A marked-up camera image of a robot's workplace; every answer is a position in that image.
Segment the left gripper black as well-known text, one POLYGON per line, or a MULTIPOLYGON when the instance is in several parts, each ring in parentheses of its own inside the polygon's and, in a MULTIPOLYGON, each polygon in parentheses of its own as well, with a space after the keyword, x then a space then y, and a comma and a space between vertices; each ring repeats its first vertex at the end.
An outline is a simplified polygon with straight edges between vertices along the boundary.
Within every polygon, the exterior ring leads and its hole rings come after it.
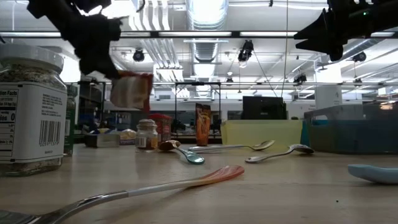
POLYGON ((74 47, 75 55, 80 59, 79 66, 82 74, 101 72, 109 80, 121 78, 113 63, 102 62, 110 59, 110 42, 120 39, 120 18, 110 19, 102 14, 94 16, 60 14, 59 20, 58 29, 62 39, 74 47))

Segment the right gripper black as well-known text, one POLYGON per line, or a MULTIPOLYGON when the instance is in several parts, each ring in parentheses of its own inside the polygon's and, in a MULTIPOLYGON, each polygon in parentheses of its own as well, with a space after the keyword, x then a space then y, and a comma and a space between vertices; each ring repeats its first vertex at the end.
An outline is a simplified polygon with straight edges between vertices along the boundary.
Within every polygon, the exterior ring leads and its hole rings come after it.
POLYGON ((298 31, 294 39, 308 39, 297 43, 297 49, 311 50, 315 52, 326 52, 332 62, 339 60, 343 55, 343 45, 347 38, 343 37, 346 30, 346 21, 349 10, 353 6, 352 0, 327 0, 328 9, 322 10, 319 17, 298 31), (311 40, 325 31, 323 41, 311 40))

